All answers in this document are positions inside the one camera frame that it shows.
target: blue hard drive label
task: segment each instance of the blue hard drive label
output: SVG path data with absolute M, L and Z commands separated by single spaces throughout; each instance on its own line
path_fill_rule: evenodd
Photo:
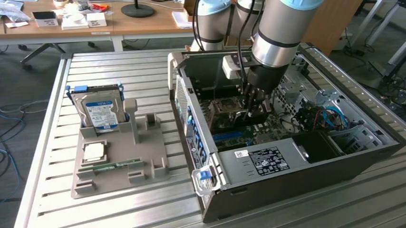
M 249 155 L 261 176 L 288 170 L 290 168 L 278 147 L 250 152 Z
M 113 101 L 91 102 L 86 106 L 95 128 L 109 131 L 119 125 Z

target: aluminum slotted table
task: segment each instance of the aluminum slotted table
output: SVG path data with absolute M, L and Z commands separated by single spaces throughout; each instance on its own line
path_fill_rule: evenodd
M 75 54 L 59 66 L 15 227 L 397 227 L 406 223 L 406 150 L 373 165 L 352 181 L 253 210 L 202 223 L 169 99 L 167 55 L 181 49 Z M 322 63 L 336 70 L 333 63 Z M 73 199 L 79 115 L 64 87 L 122 81 L 142 115 L 162 119 L 171 178 L 167 181 Z M 369 94 L 364 100 L 374 107 Z M 396 117 L 385 108 L 377 112 Z

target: red object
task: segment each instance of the red object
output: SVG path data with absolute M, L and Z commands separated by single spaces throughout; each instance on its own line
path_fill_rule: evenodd
M 317 112 L 316 123 L 313 124 L 313 130 L 314 130 L 316 127 L 317 127 L 318 115 L 320 115 L 320 112 L 321 112 L 321 111 L 322 111 L 322 110 L 318 110 L 318 112 Z
M 102 5 L 102 4 L 93 3 L 93 8 L 95 10 L 101 10 L 102 12 L 105 12 L 105 11 L 109 10 L 109 5 Z

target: office chair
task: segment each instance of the office chair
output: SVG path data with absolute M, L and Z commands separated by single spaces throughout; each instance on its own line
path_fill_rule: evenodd
M 89 46 L 91 48 L 95 48 L 97 45 L 94 42 L 89 42 Z M 26 64 L 35 56 L 38 56 L 44 50 L 47 50 L 47 48 L 55 48 L 62 54 L 66 53 L 66 51 L 63 50 L 63 48 L 56 44 L 56 43 L 47 43 L 47 44 L 43 44 L 42 46 L 39 46 L 39 48 L 30 53 L 28 56 L 26 56 L 26 58 L 20 61 L 22 63 L 22 67 L 24 70 L 32 70 L 32 66 L 30 64 Z M 26 45 L 19 45 L 19 49 L 23 50 L 23 51 L 27 51 L 28 48 Z

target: motherboard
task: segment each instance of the motherboard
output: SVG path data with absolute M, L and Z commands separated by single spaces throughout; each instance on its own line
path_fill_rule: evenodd
M 277 115 L 249 120 L 253 124 L 239 121 L 246 110 L 238 96 L 202 100 L 201 107 L 219 152 L 281 140 L 289 134 Z

